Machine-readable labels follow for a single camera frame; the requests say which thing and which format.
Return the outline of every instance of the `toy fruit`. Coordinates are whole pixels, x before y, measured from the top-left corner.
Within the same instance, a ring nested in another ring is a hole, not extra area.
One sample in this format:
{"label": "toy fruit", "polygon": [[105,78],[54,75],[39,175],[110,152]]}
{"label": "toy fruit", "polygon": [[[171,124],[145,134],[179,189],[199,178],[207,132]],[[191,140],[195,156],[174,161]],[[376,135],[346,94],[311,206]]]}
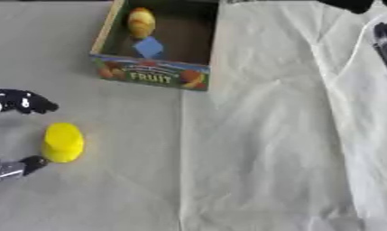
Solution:
{"label": "toy fruit", "polygon": [[41,153],[51,162],[72,162],[83,149],[84,138],[75,125],[55,123],[46,130]]}
{"label": "toy fruit", "polygon": [[128,16],[128,28],[133,37],[143,39],[155,29],[155,18],[146,8],[133,9]]}

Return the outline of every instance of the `box label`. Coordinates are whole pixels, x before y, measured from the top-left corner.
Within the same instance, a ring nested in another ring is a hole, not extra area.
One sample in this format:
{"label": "box label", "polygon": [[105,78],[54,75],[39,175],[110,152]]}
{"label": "box label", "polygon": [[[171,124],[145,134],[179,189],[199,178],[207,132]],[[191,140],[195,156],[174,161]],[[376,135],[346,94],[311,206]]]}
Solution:
{"label": "box label", "polygon": [[194,90],[208,87],[208,67],[155,60],[94,58],[94,61],[104,79]]}

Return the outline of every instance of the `orange ball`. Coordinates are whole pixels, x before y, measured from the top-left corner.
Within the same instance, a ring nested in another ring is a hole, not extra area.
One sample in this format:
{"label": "orange ball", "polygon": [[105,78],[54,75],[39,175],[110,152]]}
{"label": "orange ball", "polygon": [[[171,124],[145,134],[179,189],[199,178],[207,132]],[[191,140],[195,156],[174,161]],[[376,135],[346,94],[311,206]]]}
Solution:
{"label": "orange ball", "polygon": [[144,39],[155,29],[155,18],[150,10],[143,7],[135,8],[128,16],[128,28],[133,37]]}

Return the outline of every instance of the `fruit illustration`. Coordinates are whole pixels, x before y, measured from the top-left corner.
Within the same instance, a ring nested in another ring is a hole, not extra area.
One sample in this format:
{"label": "fruit illustration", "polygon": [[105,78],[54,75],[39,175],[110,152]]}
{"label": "fruit illustration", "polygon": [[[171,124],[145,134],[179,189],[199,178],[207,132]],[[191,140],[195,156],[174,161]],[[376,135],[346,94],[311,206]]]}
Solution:
{"label": "fruit illustration", "polygon": [[132,36],[137,39],[144,39],[155,29],[153,14],[143,7],[133,9],[129,14],[127,23]]}
{"label": "fruit illustration", "polygon": [[180,73],[180,81],[184,88],[204,88],[205,76],[203,73],[193,70],[186,69]]}
{"label": "fruit illustration", "polygon": [[142,65],[145,67],[155,67],[155,66],[157,66],[157,62],[151,61],[151,60],[145,60],[145,61],[139,62],[138,65]]}
{"label": "fruit illustration", "polygon": [[107,68],[100,68],[97,70],[97,72],[101,77],[106,79],[110,79],[113,77],[112,71],[110,71],[110,69],[107,69]]}
{"label": "fruit illustration", "polygon": [[112,74],[120,79],[125,78],[125,73],[121,69],[112,69]]}

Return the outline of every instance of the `white cloth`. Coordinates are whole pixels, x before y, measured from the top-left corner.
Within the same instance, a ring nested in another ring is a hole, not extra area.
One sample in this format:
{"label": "white cloth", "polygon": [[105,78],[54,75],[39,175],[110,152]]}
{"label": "white cloth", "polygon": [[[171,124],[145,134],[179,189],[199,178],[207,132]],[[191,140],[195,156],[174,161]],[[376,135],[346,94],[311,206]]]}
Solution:
{"label": "white cloth", "polygon": [[0,115],[0,158],[37,153],[52,122],[87,145],[0,183],[0,231],[387,230],[387,69],[368,36],[352,56],[387,9],[222,5],[200,93],[98,79],[108,7],[0,3],[0,88],[60,104]]}

